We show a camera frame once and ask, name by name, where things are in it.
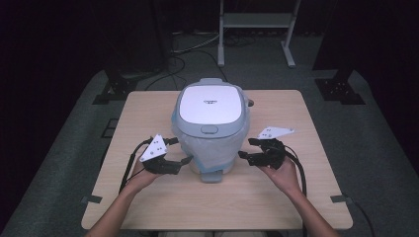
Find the gray carpet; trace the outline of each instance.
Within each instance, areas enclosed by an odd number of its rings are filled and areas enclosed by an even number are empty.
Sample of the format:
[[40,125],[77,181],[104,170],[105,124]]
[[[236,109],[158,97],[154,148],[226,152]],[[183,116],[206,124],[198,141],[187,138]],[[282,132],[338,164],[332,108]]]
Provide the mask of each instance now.
[[[177,37],[177,48],[192,46],[202,37]],[[243,89],[300,90],[343,193],[360,204],[377,236],[419,236],[419,180],[394,138],[372,96],[368,83],[357,72],[350,78],[364,106],[324,102],[315,78],[330,78],[335,71],[311,71],[321,38],[294,37],[291,50],[296,69],[287,67],[277,38],[256,38],[253,44],[225,49],[222,68],[228,81]],[[216,58],[216,46],[201,48]],[[223,75],[203,52],[180,55],[186,65],[174,77],[158,80],[149,90],[180,90],[203,77]],[[170,60],[170,70],[182,67]],[[162,73],[140,81],[143,90]],[[109,119],[118,118],[122,101],[92,105],[107,82],[101,71],[88,84],[66,124],[51,146],[41,168],[16,209],[2,236],[82,236],[80,222],[99,174],[101,159],[110,142],[101,138]],[[371,236],[359,209],[349,205],[354,226],[342,236]],[[298,230],[282,231],[300,236]],[[121,236],[141,236],[124,230]]]

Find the wire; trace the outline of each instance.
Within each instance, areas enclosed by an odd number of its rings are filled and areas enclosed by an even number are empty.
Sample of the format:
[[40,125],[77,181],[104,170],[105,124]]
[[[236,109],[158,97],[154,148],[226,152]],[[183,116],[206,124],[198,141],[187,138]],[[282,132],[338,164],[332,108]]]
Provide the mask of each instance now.
[[[350,198],[349,196],[347,196],[345,193],[342,193],[342,195],[345,198]],[[363,214],[364,218],[366,219],[368,225],[370,226],[370,230],[371,230],[371,236],[376,237],[376,232],[374,231],[374,227],[373,227],[373,223],[371,222],[370,218],[368,217],[367,213],[364,211],[364,209],[361,207],[361,205],[359,203],[357,203],[356,201],[354,201],[351,198],[352,203],[361,211],[361,213]]]
[[132,163],[133,160],[135,159],[135,154],[138,151],[138,149],[144,145],[144,144],[150,144],[150,142],[152,141],[152,138],[149,138],[147,140],[142,141],[141,143],[139,143],[135,149],[133,150],[132,154],[129,156],[129,160],[128,160],[128,164],[126,165],[126,172],[124,173],[123,176],[123,180],[121,181],[121,186],[120,186],[120,192],[123,190],[123,188],[126,186],[126,182],[128,181],[127,177],[130,171],[130,168],[132,167]]
[[134,178],[136,175],[138,175],[139,173],[141,173],[144,169],[145,169],[145,168],[142,168],[140,171],[136,172],[136,173],[135,173],[135,174],[133,174],[131,177],[129,177],[129,179],[127,179],[127,180],[126,180],[126,183],[127,183],[130,179]]
[[215,63],[215,65],[218,68],[219,72],[222,74],[222,77],[224,78],[224,81],[225,82],[228,82],[227,76],[225,76],[225,74],[222,71],[222,69],[220,67],[218,67],[218,63],[216,62],[215,57],[213,57],[212,54],[210,54],[209,52],[206,52],[206,51],[203,51],[203,50],[190,50],[190,51],[182,52],[182,53],[180,53],[178,55],[183,55],[183,54],[192,53],[192,52],[200,52],[200,53],[204,53],[204,54],[208,55],[212,59],[212,61]]
[[180,57],[176,57],[176,56],[174,56],[173,58],[175,58],[175,59],[178,59],[178,60],[180,60],[181,62],[182,62],[182,67],[179,69],[179,70],[177,70],[177,71],[175,71],[175,72],[169,72],[169,74],[167,74],[167,75],[165,75],[165,76],[162,76],[162,77],[159,77],[159,78],[157,78],[157,79],[154,79],[154,81],[152,81],[150,84],[148,84],[148,86],[146,86],[145,88],[144,88],[144,91],[147,91],[152,85],[154,85],[156,82],[158,82],[158,81],[160,81],[160,80],[162,80],[162,79],[164,79],[164,78],[166,78],[166,77],[170,77],[170,76],[173,76],[173,75],[175,75],[175,74],[177,74],[177,73],[179,73],[179,72],[181,72],[183,69],[185,69],[185,60],[184,59],[182,59],[182,58],[180,58]]
[[170,77],[172,78],[173,84],[175,84],[176,91],[179,91],[178,90],[178,84],[176,83],[176,79],[175,79],[174,75],[171,75]]
[[183,90],[185,88],[187,80],[185,78],[179,76],[179,75],[173,75],[173,76],[175,76],[175,77],[177,77],[177,78],[179,78],[183,81],[182,88],[181,88],[181,90]]
[[209,44],[210,42],[213,42],[214,40],[216,40],[216,39],[218,39],[218,38],[219,38],[219,35],[216,35],[214,38],[212,38],[212,39],[208,39],[208,40],[206,40],[206,41],[204,41],[204,42],[201,42],[201,43],[199,43],[199,44],[197,44],[197,45],[195,45],[195,46],[192,46],[192,47],[189,47],[189,48],[185,48],[185,49],[181,49],[181,50],[173,50],[172,52],[173,52],[173,53],[183,53],[183,52],[187,52],[187,51],[190,51],[190,50],[193,50],[193,49],[196,49],[196,48],[199,48],[199,47],[205,46],[205,45]]
[[[302,193],[307,197],[307,183],[306,183],[306,180],[305,180],[305,173],[304,173],[304,169],[302,168],[302,165],[301,165],[301,163],[299,162],[299,160],[298,160],[298,156],[296,156],[296,153],[295,153],[295,151],[293,151],[293,149],[292,148],[290,148],[289,146],[286,146],[286,145],[284,145],[285,147],[287,147],[287,149],[289,149],[293,154],[291,154],[289,151],[285,151],[286,152],[286,155],[291,159],[291,160],[293,160],[293,162],[296,164],[296,166],[298,167],[298,170],[299,170],[299,175],[300,175],[300,177],[301,177],[301,190],[302,190]],[[274,147],[274,146],[269,146],[268,148],[270,148],[270,149],[275,149],[275,150],[277,150],[277,151],[280,151],[280,152],[282,152],[282,150],[281,149],[279,149],[279,148],[277,148],[277,147]],[[307,228],[305,227],[305,224],[304,223],[302,223],[302,236],[303,237],[306,237],[307,236]]]

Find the dark background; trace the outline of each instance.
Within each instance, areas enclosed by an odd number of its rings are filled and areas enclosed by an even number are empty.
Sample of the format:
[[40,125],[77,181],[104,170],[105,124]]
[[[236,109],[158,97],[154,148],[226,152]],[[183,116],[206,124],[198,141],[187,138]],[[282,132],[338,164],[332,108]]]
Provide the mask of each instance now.
[[[293,6],[293,1],[249,3],[236,6],[235,1],[226,1],[226,10],[288,11]],[[115,58],[135,70],[160,67],[167,55],[161,44],[163,33],[217,31],[219,2],[7,0],[0,4],[2,230],[89,80]],[[294,31],[324,34],[314,69],[350,65],[366,78],[416,171],[418,10],[417,3],[396,0],[302,1]],[[144,55],[155,57],[144,60]]]

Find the forearm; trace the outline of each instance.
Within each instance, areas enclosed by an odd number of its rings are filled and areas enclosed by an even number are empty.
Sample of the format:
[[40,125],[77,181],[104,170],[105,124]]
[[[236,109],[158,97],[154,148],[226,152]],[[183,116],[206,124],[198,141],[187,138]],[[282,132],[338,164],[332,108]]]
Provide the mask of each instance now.
[[305,195],[301,192],[295,192],[288,194],[288,197],[301,216],[302,222],[310,236],[339,236],[336,230],[320,215]]
[[123,189],[86,236],[117,236],[136,192]]

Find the white tracking marker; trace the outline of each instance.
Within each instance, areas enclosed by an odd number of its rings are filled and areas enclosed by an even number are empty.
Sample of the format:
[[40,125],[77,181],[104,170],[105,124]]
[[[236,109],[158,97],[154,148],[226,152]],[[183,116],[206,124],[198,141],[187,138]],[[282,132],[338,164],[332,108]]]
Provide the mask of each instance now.
[[279,136],[287,135],[293,133],[293,128],[281,128],[274,126],[267,126],[261,133],[258,135],[258,139],[273,139]]
[[147,149],[142,153],[139,161],[144,162],[166,153],[167,147],[164,144],[163,137],[160,134],[156,134]]

